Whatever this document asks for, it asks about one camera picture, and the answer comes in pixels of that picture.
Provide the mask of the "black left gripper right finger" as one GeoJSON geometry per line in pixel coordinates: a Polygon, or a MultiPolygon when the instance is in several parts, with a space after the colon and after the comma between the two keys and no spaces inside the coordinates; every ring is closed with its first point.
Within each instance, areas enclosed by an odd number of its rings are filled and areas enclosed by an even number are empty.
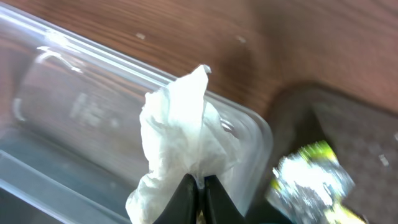
{"type": "Polygon", "coordinates": [[[216,175],[205,177],[204,217],[209,224],[245,224],[216,175]]]}

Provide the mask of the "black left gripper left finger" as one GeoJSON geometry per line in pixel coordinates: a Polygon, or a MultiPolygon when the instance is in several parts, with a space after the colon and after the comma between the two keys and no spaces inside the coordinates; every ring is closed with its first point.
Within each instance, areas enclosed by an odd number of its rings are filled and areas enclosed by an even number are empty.
{"type": "Polygon", "coordinates": [[[185,174],[164,211],[154,224],[196,224],[198,187],[195,178],[185,174]]]}

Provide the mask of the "white paper napkin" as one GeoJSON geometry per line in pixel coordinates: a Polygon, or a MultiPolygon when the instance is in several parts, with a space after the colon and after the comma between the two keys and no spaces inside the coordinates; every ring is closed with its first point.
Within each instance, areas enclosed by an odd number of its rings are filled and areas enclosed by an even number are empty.
{"type": "Polygon", "coordinates": [[[149,172],[127,198],[132,223],[154,223],[185,174],[200,187],[217,175],[226,189],[242,159],[239,140],[226,131],[218,110],[204,99],[207,65],[145,95],[139,115],[149,172]]]}

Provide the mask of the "yellow foil snack wrapper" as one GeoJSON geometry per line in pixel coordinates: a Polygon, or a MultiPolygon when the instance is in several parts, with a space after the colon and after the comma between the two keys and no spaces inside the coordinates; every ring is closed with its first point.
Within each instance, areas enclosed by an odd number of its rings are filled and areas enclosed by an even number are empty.
{"type": "Polygon", "coordinates": [[[326,141],[280,159],[265,198],[292,223],[366,224],[342,205],[355,183],[326,141]]]}

